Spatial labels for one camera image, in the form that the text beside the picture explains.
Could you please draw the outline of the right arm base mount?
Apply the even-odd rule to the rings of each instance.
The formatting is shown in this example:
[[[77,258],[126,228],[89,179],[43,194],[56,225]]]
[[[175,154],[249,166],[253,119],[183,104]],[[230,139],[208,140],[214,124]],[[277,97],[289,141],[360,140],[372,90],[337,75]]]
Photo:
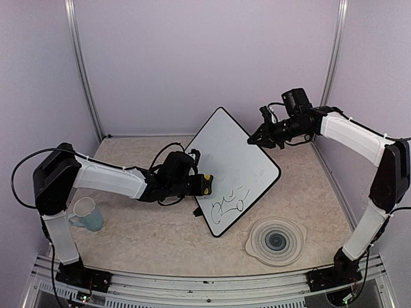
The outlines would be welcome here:
[[[311,292],[344,286],[363,278],[360,270],[355,269],[353,272],[348,273],[348,275],[345,273],[340,275],[335,271],[334,267],[315,268],[307,272],[306,276]]]

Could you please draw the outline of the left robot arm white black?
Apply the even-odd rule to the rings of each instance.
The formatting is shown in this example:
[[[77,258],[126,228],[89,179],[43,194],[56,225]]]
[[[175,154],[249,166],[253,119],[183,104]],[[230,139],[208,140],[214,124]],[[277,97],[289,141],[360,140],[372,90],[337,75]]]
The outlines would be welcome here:
[[[88,158],[66,142],[51,148],[33,172],[35,208],[39,212],[64,273],[81,286],[90,279],[69,229],[67,203],[75,189],[94,189],[141,202],[162,204],[167,198],[209,196],[212,175],[198,172],[200,152],[173,151],[162,164],[121,167]]]

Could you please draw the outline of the yellow black sponge eraser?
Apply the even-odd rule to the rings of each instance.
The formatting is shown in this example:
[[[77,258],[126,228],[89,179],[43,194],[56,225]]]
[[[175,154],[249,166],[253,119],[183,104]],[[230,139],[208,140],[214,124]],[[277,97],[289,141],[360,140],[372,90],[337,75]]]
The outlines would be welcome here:
[[[204,196],[209,196],[212,193],[213,179],[213,175],[204,175],[202,182]]]

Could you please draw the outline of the white whiteboard black frame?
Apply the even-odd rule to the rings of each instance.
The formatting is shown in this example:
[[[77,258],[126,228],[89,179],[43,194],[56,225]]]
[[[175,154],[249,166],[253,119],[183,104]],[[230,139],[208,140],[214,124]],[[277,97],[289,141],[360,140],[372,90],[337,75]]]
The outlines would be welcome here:
[[[280,179],[281,169],[223,107],[186,147],[200,152],[198,171],[213,176],[211,194],[196,198],[213,237],[221,237]]]

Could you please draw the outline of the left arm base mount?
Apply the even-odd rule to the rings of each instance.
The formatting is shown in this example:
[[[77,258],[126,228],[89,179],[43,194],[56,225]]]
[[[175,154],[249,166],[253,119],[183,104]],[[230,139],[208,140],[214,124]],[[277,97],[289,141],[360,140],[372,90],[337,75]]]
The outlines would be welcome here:
[[[67,285],[107,293],[112,279],[108,271],[85,267],[81,262],[60,265],[57,270],[56,280]]]

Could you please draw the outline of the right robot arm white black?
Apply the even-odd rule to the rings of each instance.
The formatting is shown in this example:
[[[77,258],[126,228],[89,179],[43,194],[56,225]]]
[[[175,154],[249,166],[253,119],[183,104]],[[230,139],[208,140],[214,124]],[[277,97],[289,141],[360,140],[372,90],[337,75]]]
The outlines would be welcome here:
[[[350,238],[333,257],[328,278],[343,284],[358,273],[358,263],[384,233],[396,205],[410,187],[410,146],[348,118],[337,107],[315,107],[273,122],[268,107],[261,107],[263,123],[248,144],[283,149],[295,137],[319,136],[353,151],[374,169],[367,206]]]

